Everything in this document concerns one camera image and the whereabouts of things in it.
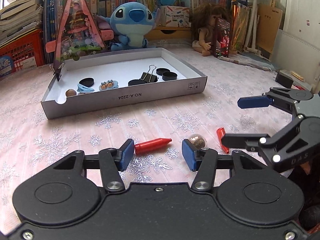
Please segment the clear capsule with nut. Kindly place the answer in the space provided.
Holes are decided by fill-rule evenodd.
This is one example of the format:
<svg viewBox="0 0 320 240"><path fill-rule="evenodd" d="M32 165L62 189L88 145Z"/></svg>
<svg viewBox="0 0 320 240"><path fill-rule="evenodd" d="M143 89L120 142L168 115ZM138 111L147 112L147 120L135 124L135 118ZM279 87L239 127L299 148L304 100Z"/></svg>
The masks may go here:
<svg viewBox="0 0 320 240"><path fill-rule="evenodd" d="M207 147L206 139L200 134L192 134L188 137L188 140L199 150Z"/></svg>

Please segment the long red crayon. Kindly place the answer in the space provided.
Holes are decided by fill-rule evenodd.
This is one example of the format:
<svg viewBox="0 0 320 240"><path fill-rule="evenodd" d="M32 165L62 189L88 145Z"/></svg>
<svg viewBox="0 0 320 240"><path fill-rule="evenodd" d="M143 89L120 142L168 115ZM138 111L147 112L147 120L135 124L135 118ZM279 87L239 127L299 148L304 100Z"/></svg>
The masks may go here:
<svg viewBox="0 0 320 240"><path fill-rule="evenodd" d="M172 142L171 138L157 138L146 142L135 144L136 155L144 155L155 150L159 150Z"/></svg>

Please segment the blue hair claw clip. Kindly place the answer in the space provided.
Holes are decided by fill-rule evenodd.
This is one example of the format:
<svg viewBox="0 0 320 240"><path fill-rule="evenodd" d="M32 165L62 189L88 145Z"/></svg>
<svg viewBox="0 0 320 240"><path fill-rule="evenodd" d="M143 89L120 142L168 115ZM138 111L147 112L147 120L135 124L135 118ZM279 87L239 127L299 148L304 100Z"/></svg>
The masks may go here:
<svg viewBox="0 0 320 240"><path fill-rule="evenodd" d="M89 88L87 86L84 86L80 83L77 84L77 92L80 94L87 94L87 93L93 93L94 89L93 88Z"/></svg>

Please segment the black round lid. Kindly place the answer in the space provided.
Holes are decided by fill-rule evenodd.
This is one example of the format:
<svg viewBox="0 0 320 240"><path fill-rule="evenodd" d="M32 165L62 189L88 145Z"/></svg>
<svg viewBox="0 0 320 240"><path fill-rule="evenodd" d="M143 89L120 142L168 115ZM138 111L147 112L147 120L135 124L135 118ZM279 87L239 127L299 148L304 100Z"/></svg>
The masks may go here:
<svg viewBox="0 0 320 240"><path fill-rule="evenodd" d="M145 84L145 83L146 83L146 81L144 81L144 80L134 79L134 80L130 80L130 81L128 82L128 86L143 85L143 84Z"/></svg>
<svg viewBox="0 0 320 240"><path fill-rule="evenodd" d="M169 69L167 69L167 68L157 68L156 69L156 74L157 75L160 75L160 76L162 76L164 73L166 73L166 72L170 72L170 70Z"/></svg>

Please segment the small black cap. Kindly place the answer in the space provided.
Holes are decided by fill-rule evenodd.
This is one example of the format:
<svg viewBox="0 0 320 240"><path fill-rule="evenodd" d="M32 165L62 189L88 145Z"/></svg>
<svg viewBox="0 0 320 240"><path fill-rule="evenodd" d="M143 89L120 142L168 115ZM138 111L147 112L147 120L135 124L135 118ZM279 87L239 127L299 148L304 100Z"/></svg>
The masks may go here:
<svg viewBox="0 0 320 240"><path fill-rule="evenodd" d="M92 87L94 85L94 79L92 77L86 77L80 80L79 84L85 87Z"/></svg>

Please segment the black binder clip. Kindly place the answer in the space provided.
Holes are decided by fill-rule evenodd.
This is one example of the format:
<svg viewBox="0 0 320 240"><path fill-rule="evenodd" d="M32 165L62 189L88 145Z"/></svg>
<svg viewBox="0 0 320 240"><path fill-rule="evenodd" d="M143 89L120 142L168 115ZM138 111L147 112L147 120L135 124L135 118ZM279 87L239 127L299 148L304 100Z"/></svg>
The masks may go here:
<svg viewBox="0 0 320 240"><path fill-rule="evenodd" d="M147 72L143 72L140 79L145 81L146 83L155 83L158 81L157 75L153 72L157 69L154 64L149 65L149 70Z"/></svg>

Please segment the black round jar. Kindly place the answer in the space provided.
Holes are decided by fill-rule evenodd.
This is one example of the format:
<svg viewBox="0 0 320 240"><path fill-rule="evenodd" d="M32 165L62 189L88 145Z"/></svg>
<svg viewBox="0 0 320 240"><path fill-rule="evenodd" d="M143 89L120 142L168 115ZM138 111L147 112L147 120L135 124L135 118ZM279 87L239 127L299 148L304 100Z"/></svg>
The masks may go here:
<svg viewBox="0 0 320 240"><path fill-rule="evenodd" d="M164 81L171 81L176 79L177 79L177 74L175 72L164 72L162 74L162 80Z"/></svg>

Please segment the small black box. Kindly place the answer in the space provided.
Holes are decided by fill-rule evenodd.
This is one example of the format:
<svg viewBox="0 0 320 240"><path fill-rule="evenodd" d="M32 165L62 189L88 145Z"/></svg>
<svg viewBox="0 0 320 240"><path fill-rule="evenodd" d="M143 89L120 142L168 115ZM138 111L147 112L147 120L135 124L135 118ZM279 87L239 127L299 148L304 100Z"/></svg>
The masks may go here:
<svg viewBox="0 0 320 240"><path fill-rule="evenodd" d="M285 88L291 88L293 85L293 79L282 72L277 72L275 81Z"/></svg>

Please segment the white cardboard box tray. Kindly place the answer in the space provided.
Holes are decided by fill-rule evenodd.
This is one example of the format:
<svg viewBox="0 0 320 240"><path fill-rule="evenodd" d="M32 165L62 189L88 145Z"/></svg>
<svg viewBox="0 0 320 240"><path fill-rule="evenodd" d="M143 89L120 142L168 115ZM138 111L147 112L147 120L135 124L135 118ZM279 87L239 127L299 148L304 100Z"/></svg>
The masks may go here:
<svg viewBox="0 0 320 240"><path fill-rule="evenodd" d="M147 72L151 64L175 72L177 79L164 81L159 76L155 83L128 86L130 80ZM52 78L41 100L48 119L202 93L207 83L206 75L164 48L122 50L67 60L61 74L60 81ZM94 79L90 87L94 92L80 94L77 84L86 77ZM100 91L100 84L108 80L116 80L119 87ZM75 90L77 95L66 97L68 89Z"/></svg>

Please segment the brown cardboard sheet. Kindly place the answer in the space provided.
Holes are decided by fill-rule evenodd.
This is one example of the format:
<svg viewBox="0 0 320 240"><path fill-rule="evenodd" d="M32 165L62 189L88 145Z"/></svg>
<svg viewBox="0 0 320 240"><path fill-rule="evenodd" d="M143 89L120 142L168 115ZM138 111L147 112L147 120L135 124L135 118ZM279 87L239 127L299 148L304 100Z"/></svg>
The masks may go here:
<svg viewBox="0 0 320 240"><path fill-rule="evenodd" d="M276 7L258 4L259 22L257 27L256 44L272 54L275 39L280 27L283 11Z"/></svg>

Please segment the binder clip on box edge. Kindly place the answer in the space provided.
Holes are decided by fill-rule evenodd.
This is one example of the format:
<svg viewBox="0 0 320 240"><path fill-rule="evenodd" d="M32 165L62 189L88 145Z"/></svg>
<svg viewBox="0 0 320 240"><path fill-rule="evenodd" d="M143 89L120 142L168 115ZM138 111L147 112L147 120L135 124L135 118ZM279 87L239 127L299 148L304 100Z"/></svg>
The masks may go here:
<svg viewBox="0 0 320 240"><path fill-rule="evenodd" d="M49 64L49 68L52 70L54 76L56 77L57 81L60 81L60 78L62 76L61 74L61 70L63 69L65 63L61 62L61 63L51 63Z"/></svg>

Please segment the brown haired doll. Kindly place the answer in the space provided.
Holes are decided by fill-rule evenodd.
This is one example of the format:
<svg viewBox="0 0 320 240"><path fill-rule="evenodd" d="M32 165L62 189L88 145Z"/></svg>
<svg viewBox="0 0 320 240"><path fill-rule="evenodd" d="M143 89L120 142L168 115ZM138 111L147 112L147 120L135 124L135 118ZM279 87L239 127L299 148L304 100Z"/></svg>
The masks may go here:
<svg viewBox="0 0 320 240"><path fill-rule="evenodd" d="M223 19L231 23L229 12L221 5L204 3L191 15L192 48L202 56L210 56L214 49L214 35L217 34L216 21Z"/></svg>

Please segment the pink triangular dollhouse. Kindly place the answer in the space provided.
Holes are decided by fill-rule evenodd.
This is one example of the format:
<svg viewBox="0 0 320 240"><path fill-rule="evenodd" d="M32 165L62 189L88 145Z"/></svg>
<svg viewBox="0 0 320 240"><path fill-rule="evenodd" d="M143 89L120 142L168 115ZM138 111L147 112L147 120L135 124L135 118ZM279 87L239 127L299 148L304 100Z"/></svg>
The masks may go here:
<svg viewBox="0 0 320 240"><path fill-rule="evenodd" d="M46 44L54 52L54 69L66 60L107 51L105 42L114 38L111 29L100 30L86 0L66 0L56 39Z"/></svg>

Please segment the blue Stitch plush toy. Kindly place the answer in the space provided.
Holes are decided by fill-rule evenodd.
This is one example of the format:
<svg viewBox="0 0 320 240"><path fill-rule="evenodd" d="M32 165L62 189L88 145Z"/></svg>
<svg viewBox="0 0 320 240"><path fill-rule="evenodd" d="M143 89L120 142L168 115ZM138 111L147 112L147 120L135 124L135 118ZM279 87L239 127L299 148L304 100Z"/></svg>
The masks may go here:
<svg viewBox="0 0 320 240"><path fill-rule="evenodd" d="M161 10L151 12L139 2L128 2L115 9L110 17L96 16L101 30L111 29L117 42L110 43L110 51L147 48L145 35L155 29Z"/></svg>

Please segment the stack of books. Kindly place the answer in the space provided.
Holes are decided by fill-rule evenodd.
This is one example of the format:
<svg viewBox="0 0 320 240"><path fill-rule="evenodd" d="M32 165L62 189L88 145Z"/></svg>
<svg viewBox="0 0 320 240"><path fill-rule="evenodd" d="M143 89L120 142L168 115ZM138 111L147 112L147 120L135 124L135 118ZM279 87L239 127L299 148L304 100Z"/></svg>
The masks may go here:
<svg viewBox="0 0 320 240"><path fill-rule="evenodd" d="M7 0L1 9L1 45L32 30L40 29L43 22L44 0Z"/></svg>

